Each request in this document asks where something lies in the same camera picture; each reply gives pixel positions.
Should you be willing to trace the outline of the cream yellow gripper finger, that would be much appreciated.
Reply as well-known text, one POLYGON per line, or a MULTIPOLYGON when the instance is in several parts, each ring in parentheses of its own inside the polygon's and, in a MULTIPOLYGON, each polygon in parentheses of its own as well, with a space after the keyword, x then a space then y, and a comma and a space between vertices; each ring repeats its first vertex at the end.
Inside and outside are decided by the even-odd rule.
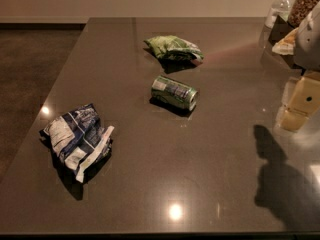
POLYGON ((290 78, 285 85, 279 126, 296 132, 320 108, 320 80, 315 76, 290 78))

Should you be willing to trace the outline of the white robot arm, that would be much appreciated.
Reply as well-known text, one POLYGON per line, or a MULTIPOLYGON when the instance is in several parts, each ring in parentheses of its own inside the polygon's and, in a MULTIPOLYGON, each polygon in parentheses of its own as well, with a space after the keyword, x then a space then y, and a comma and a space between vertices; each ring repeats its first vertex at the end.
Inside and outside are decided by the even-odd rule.
POLYGON ((290 93, 278 123, 283 129, 298 131, 320 108, 320 2, 298 27, 293 60, 305 72, 290 93))

